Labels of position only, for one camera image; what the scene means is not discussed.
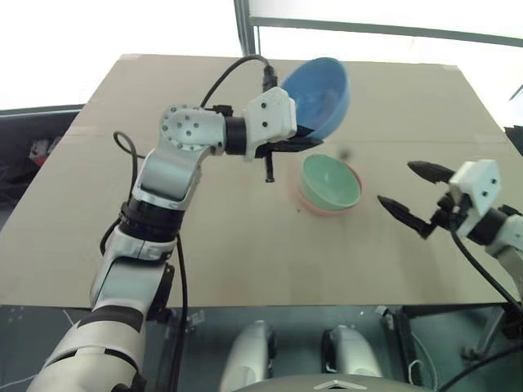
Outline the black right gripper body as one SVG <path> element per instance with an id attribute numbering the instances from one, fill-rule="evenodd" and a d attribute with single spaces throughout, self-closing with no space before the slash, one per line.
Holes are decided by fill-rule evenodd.
<path id="1" fill-rule="evenodd" d="M 446 192 L 436 205 L 438 208 L 431 217 L 431 228 L 442 228 L 457 234 L 458 228 L 467 219 L 470 197 L 464 194 L 455 202 L 450 192 Z"/>

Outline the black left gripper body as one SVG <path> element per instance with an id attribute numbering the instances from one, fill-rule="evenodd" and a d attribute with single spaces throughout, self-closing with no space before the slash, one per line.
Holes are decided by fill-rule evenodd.
<path id="1" fill-rule="evenodd" d="M 262 158 L 265 164 L 266 178 L 265 182 L 274 182 L 274 165 L 273 165 L 273 153 L 286 152 L 287 142 L 285 140 L 276 143 L 265 143 L 257 147 L 255 152 L 255 158 Z"/>

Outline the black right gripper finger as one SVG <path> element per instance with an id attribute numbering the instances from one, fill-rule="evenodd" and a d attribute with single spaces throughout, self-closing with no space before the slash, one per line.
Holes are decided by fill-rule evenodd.
<path id="1" fill-rule="evenodd" d="M 394 199 L 378 195 L 380 204 L 399 222 L 413 229 L 420 237 L 427 238 L 434 230 L 434 225 L 413 215 L 403 204 Z"/>
<path id="2" fill-rule="evenodd" d="M 409 161 L 407 166 L 412 170 L 416 175 L 431 182 L 432 184 L 436 183 L 445 183 L 448 184 L 449 180 L 454 175 L 455 171 L 443 167 L 436 163 L 429 163 L 426 161 Z"/>

